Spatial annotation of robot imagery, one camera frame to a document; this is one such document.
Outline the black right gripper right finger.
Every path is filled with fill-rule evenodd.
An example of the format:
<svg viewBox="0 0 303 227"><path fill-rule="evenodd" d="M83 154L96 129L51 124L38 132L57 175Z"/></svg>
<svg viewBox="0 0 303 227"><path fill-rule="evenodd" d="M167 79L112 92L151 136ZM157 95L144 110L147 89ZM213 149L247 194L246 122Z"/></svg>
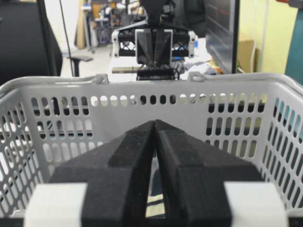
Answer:
<svg viewBox="0 0 303 227"><path fill-rule="evenodd" d="M165 206L188 227L286 227L279 193L256 166L155 122Z"/></svg>

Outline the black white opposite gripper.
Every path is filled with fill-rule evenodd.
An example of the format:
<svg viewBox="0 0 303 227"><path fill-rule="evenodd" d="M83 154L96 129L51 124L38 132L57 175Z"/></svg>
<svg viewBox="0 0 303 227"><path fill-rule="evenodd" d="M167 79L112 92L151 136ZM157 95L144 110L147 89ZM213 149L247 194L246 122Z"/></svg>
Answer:
<svg viewBox="0 0 303 227"><path fill-rule="evenodd" d="M195 56L194 31L167 22L150 25L137 22L114 30L113 56L134 57L143 65L137 80L177 80L180 73L172 67L173 58Z"/></svg>

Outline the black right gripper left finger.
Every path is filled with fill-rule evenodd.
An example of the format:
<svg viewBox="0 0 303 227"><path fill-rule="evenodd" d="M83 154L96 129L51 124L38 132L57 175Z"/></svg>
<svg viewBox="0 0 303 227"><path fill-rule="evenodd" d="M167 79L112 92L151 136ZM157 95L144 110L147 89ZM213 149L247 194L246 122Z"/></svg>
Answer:
<svg viewBox="0 0 303 227"><path fill-rule="evenodd" d="M26 227L131 227L144 222L154 152L154 122L56 167L38 185Z"/></svg>

